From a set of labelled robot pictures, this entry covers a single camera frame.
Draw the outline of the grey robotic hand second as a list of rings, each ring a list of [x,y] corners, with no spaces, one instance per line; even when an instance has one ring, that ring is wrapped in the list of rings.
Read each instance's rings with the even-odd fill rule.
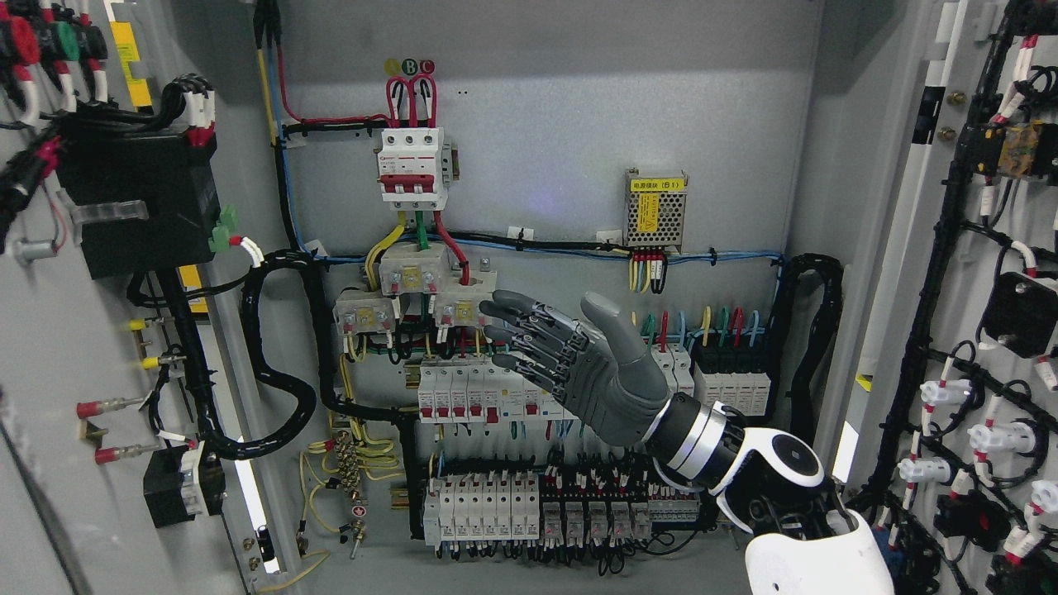
[[[486,336],[519,355],[498,353],[493,362],[549,392],[568,412],[615,447],[647,440],[671,394],[646,343],[618,305],[585,293],[572,319],[534,298],[496,290],[480,304],[495,324]]]

